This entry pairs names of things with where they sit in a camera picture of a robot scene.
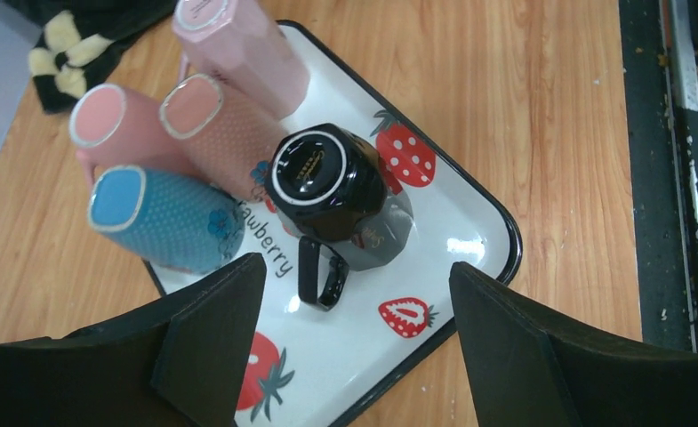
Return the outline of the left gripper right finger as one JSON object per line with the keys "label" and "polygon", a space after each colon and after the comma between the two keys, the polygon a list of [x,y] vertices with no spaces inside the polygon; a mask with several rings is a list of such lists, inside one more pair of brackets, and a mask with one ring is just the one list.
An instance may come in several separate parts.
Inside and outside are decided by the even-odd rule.
{"label": "left gripper right finger", "polygon": [[698,426],[697,353],[589,326],[466,262],[449,287],[480,425]]}

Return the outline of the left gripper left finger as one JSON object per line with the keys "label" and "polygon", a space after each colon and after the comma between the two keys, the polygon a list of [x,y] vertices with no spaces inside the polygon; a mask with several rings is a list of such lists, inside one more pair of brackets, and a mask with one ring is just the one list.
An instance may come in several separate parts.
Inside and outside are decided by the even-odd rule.
{"label": "left gripper left finger", "polygon": [[230,426],[267,268],[245,254],[60,339],[0,344],[0,426]]}

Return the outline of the black glossy mug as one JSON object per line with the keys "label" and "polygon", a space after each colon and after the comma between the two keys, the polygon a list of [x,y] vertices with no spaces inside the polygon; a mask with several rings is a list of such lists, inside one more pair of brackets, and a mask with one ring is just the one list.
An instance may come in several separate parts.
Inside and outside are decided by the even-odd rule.
{"label": "black glossy mug", "polygon": [[351,271],[397,258],[414,225],[411,201],[379,151],[332,123],[285,136],[264,187],[298,238],[298,295],[318,310],[337,304]]}

